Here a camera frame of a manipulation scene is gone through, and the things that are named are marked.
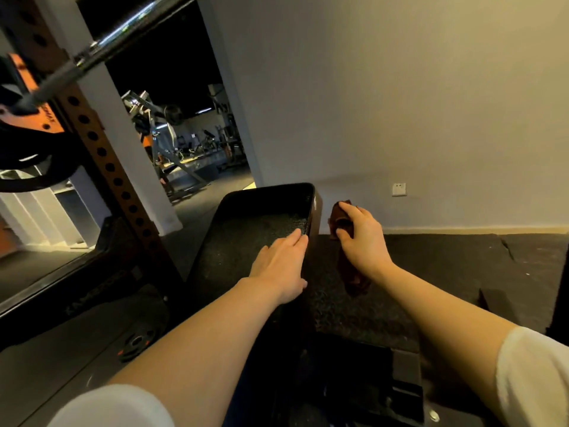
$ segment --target dark ceiling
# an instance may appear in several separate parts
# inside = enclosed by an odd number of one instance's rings
[[[93,38],[99,39],[150,1],[79,0],[77,4]],[[128,90],[146,90],[159,105],[179,105],[186,117],[210,107],[208,84],[221,82],[197,2],[141,37],[106,65],[121,95]]]

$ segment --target red cloth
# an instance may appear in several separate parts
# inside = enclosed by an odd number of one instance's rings
[[[352,204],[351,201],[343,201],[347,204]],[[340,203],[336,202],[332,208],[332,213],[328,219],[328,226],[330,226],[330,239],[338,240],[336,229],[344,229],[353,238],[354,224],[346,212],[340,208]],[[366,294],[371,286],[371,280],[361,274],[356,267],[346,257],[343,249],[340,249],[338,254],[338,272],[344,282],[346,292],[352,297]]]

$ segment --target electrical outlet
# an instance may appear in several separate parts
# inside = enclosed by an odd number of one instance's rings
[[[407,183],[395,183],[392,189],[392,196],[407,196]]]

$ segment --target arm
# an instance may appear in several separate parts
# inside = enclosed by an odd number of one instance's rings
[[[220,426],[252,344],[269,315],[302,293],[308,237],[297,229],[264,247],[248,278],[183,322],[110,383],[155,395],[176,425]]]
[[[383,287],[498,418],[496,362],[502,342],[516,325],[454,297],[402,270],[389,256],[381,225],[369,211],[340,203],[354,222],[354,238],[337,235],[360,272]]]

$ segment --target white t-shirt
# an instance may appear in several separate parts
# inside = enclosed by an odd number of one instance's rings
[[[510,427],[569,425],[569,347],[527,328],[504,340],[496,369],[498,398]],[[48,427],[174,427],[151,393],[108,385],[70,401]]]

